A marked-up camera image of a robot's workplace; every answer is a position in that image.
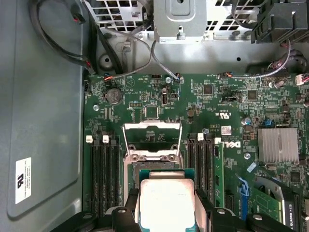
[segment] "wire connector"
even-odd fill
[[[303,74],[299,74],[295,77],[295,83],[297,86],[302,86],[305,82],[304,82],[304,75]]]

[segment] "gray cable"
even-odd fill
[[[167,72],[168,75],[172,76],[174,79],[178,80],[177,76],[171,71],[169,70],[167,67],[165,67],[159,60],[158,58],[155,56],[155,44],[156,44],[156,40],[154,41],[153,45],[151,46],[151,56],[152,58],[158,63],[158,65]]]
[[[105,29],[108,30],[108,31],[110,31],[110,32],[114,32],[114,33],[118,33],[118,34],[123,35],[123,36],[127,36],[127,37],[129,37],[129,38],[131,38],[131,39],[133,39],[133,40],[138,40],[138,41],[140,41],[141,43],[143,43],[143,44],[148,48],[148,50],[149,50],[149,52],[150,52],[149,60],[148,60],[148,62],[147,62],[145,65],[140,66],[139,68],[137,68],[137,69],[135,69],[135,70],[132,70],[132,71],[130,71],[130,72],[123,73],[123,74],[119,74],[119,75],[116,75],[116,76],[112,76],[113,79],[120,78],[120,77],[127,76],[127,75],[131,75],[131,74],[134,74],[134,73],[136,73],[136,72],[138,72],[138,71],[143,70],[144,68],[146,68],[146,67],[150,64],[150,62],[151,62],[151,48],[150,48],[150,46],[149,46],[146,42],[144,42],[143,40],[140,40],[139,38],[136,38],[135,36],[133,36],[133,35],[131,35],[131,34],[127,34],[127,33],[124,33],[124,32],[122,32],[122,31],[114,30],[114,29],[111,29],[111,28],[107,28],[107,26],[105,26]]]
[[[263,74],[263,75],[256,75],[256,76],[232,76],[233,79],[255,79],[255,78],[263,78],[263,77],[268,77],[268,76],[271,76],[271,75],[274,75],[276,74],[277,72],[279,72],[281,69],[284,68],[284,66],[286,65],[286,63],[289,61],[289,57],[290,57],[290,53],[291,53],[291,42],[289,39],[287,39],[288,41],[288,54],[286,56],[286,59],[284,61],[284,63],[278,67],[276,70],[270,72],[270,73],[266,73],[266,74]]]

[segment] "silver heatsink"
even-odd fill
[[[259,161],[298,162],[296,128],[258,129]]]

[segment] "capacitor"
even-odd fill
[[[168,76],[167,78],[165,78],[165,83],[169,84],[172,82],[172,79]]]
[[[251,119],[249,117],[245,117],[241,120],[242,125],[250,125],[251,124]]]
[[[309,107],[309,100],[304,102],[304,107],[306,107],[306,108]]]
[[[106,92],[105,99],[111,105],[118,105],[122,101],[122,92],[120,89],[111,88]]]
[[[284,81],[278,81],[278,82],[274,83],[274,87],[275,87],[275,88],[280,88],[280,87],[282,87],[283,85],[284,85]]]
[[[203,132],[203,134],[209,134],[209,129],[203,128],[202,132]]]

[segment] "chip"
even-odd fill
[[[158,108],[156,106],[147,106],[145,108],[145,117],[148,119],[157,119],[158,115]]]
[[[300,93],[297,93],[297,94],[295,95],[295,100],[296,100],[296,101],[300,101],[300,100],[301,100],[301,94],[300,94]]]
[[[291,172],[291,182],[300,182],[300,173]]]
[[[204,94],[212,94],[212,85],[204,85]]]
[[[256,100],[256,99],[257,99],[257,91],[248,90],[248,100]]]

